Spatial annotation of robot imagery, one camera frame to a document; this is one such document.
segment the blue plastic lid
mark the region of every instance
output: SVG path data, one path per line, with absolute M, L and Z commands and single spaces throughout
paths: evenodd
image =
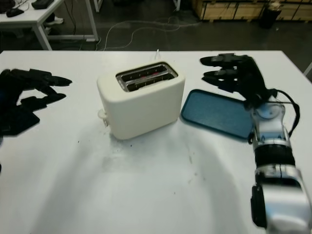
M 245 110 L 243 101 L 199 89 L 189 93 L 181 116 L 193 124 L 246 140 L 253 129 L 250 112 Z

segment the wooden crate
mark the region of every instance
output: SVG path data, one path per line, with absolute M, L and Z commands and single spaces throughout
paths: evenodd
M 263 9 L 264 3 L 240 3 L 235 14 L 235 20 L 255 20 Z
M 204 5 L 205 3 L 203 2 L 203 0 L 192 0 L 192 7 L 201 20 L 204 16 Z
M 281 4 L 282 11 L 277 20 L 292 20 L 298 6 L 299 4 Z
M 204 10 L 204 20 L 232 20 L 236 3 L 208 3 Z
M 312 5 L 300 5 L 293 20 L 312 20 Z
M 311 0 L 282 0 L 282 1 L 284 1 L 285 3 L 288 3 L 288 2 L 298 2 L 298 3 L 300 3 L 300 2 L 310 2 Z

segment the dark floor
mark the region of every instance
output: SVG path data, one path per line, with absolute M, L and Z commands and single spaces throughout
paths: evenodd
M 97 31 L 101 42 L 98 50 L 104 49 L 108 30 L 118 22 L 126 20 L 157 21 L 184 25 L 159 25 L 152 23 L 125 22 L 116 25 L 107 39 L 108 50 L 282 50 L 301 70 L 304 71 L 312 61 L 312 23 L 276 22 L 272 29 L 261 29 L 256 22 L 214 22 L 198 23 L 197 17 L 189 9 L 188 0 L 183 2 L 183 10 L 175 12 L 172 0 L 143 0 L 128 6 L 116 7 L 112 0 L 103 0 L 100 13 L 94 13 Z M 69 10 L 73 2 L 73 12 L 77 34 L 90 34 L 84 0 L 66 0 Z M 72 33 L 73 24 L 64 5 L 56 14 L 65 18 L 65 24 L 57 26 L 54 33 Z M 3 32 L 1 50 L 40 50 L 41 47 L 29 30 L 24 37 L 17 39 L 12 33 Z M 127 47 L 110 49 L 110 47 Z M 55 50 L 95 50 L 94 42 L 53 42 Z

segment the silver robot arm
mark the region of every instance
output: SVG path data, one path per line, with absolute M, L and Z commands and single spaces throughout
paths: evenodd
M 270 234 L 310 234 L 311 202 L 301 172 L 295 166 L 285 106 L 265 103 L 251 109 L 256 171 L 251 198 L 252 217 Z
M 204 73 L 202 79 L 224 91 L 240 93 L 251 112 L 254 130 L 249 142 L 256 163 L 251 198 L 253 222 L 268 234 L 310 234 L 311 202 L 290 143 L 300 118 L 299 105 L 287 93 L 267 89 L 256 62 L 248 55 L 219 54 L 201 58 L 200 62 L 221 67 Z M 289 133 L 283 125 L 285 106 L 275 99 L 278 93 L 290 100 L 296 112 Z

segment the white tabletop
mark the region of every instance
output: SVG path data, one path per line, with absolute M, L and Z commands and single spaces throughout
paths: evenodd
M 199 59 L 220 52 L 160 52 L 192 89 L 240 98 L 201 80 Z M 300 104 L 291 140 L 312 194 L 312 86 L 279 51 L 245 51 L 268 88 Z M 131 140 L 116 140 L 97 117 L 96 80 L 155 52 L 3 52 L 0 70 L 41 69 L 69 78 L 67 97 L 36 112 L 39 125 L 0 146 L 1 234 L 258 234 L 252 223 L 252 146 L 180 119 Z M 29 91 L 24 97 L 39 92 Z M 287 107 L 290 128 L 293 111 Z
M 23 14 L 20 14 L 15 17 L 8 18 L 6 14 L 0 14 L 0 27 L 4 25 L 12 25 L 12 24 L 30 24 L 42 22 L 45 20 L 51 13 L 55 11 L 55 9 L 64 1 L 64 0 L 54 0 L 51 5 L 47 9 L 35 10 L 31 3 L 36 0 L 28 0 L 27 3 L 23 4 L 19 7 L 19 9 L 24 10 Z

